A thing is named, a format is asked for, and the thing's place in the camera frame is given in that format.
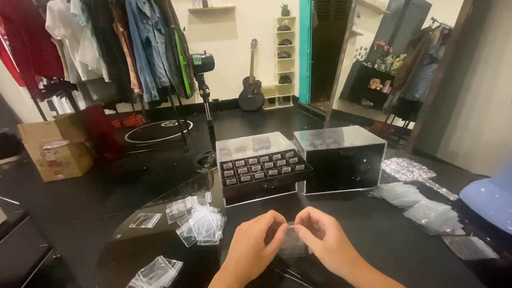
wooden shelf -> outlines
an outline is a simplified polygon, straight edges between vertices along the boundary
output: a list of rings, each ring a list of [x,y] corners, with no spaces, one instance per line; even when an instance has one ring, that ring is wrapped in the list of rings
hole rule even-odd
[[[359,4],[359,5],[361,5],[361,6],[365,7],[365,8],[368,8],[368,9],[372,10],[373,12],[375,12],[377,14],[384,15],[386,13],[389,13],[387,10],[384,10],[381,7],[373,5],[372,3],[368,2],[368,1],[365,1],[365,0],[358,0],[357,4]]]
[[[205,11],[205,10],[219,10],[219,9],[234,9],[236,6],[220,6],[220,7],[208,7],[208,8],[189,8],[189,12]]]
[[[361,32],[355,31],[355,30],[352,30],[352,29],[350,29],[350,34],[352,34],[354,36],[363,36],[364,35]]]

right hand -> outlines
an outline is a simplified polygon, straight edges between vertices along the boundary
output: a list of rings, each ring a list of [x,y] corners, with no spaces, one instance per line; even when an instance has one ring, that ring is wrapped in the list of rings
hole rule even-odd
[[[306,207],[295,218],[295,232],[322,264],[332,273],[347,278],[365,265],[334,217]]]

black table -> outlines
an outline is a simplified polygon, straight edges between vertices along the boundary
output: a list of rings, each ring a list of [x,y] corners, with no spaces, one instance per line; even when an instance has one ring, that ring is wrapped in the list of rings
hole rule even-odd
[[[404,156],[388,151],[387,158]],[[474,175],[457,167],[432,162],[422,158],[407,156],[427,166],[438,174],[434,179],[438,184],[458,194]],[[394,177],[382,174],[381,183],[396,182]],[[448,203],[448,200],[420,184],[420,192],[428,199]],[[189,195],[211,191],[214,207],[221,208],[227,216],[224,238],[218,246],[185,247],[175,232],[177,223],[168,224],[165,209],[168,203]],[[98,288],[125,288],[138,270],[145,267],[155,257],[183,261],[183,267],[172,287],[207,287],[225,257],[236,227],[268,210],[276,210],[288,221],[293,221],[297,213],[306,206],[316,207],[333,215],[342,225],[348,238],[357,251],[371,265],[396,279],[407,287],[484,287],[504,284],[510,280],[505,273],[512,266],[503,254],[510,252],[507,236],[503,236],[488,222],[472,215],[464,208],[461,200],[452,203],[468,234],[486,241],[501,259],[464,262],[446,246],[439,236],[431,236],[402,215],[404,210],[392,206],[383,199],[367,197],[362,192],[343,192],[304,196],[287,194],[246,204],[223,208],[222,188],[217,169],[201,174],[196,178],[172,189],[165,195],[150,202],[131,215],[112,235],[97,264],[96,281]],[[129,228],[128,225],[139,213],[162,213],[162,218],[154,228]],[[343,279],[326,270],[314,255],[284,261],[292,271],[309,280],[317,287],[350,286]],[[271,279],[275,275],[266,271],[258,284],[252,286],[300,287],[291,281]]]

black floor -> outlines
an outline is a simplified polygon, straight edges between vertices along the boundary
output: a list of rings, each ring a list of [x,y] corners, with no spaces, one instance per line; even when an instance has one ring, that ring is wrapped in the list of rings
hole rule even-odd
[[[279,131],[321,129],[323,123],[295,107],[213,114],[217,140]],[[112,232],[134,210],[196,175],[194,158],[210,149],[205,115],[189,117],[189,149],[163,149],[96,164],[85,175],[44,183],[32,161],[0,170],[0,196],[30,208],[82,288],[93,288],[96,261]]]

sticker on box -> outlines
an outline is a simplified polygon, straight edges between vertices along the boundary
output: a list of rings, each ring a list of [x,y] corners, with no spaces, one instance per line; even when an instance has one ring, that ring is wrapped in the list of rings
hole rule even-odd
[[[259,170],[261,170],[261,165],[256,165],[256,166],[251,167],[251,171],[253,171],[253,172],[257,172]]]
[[[254,178],[255,179],[265,178],[265,173],[256,173],[254,175]]]

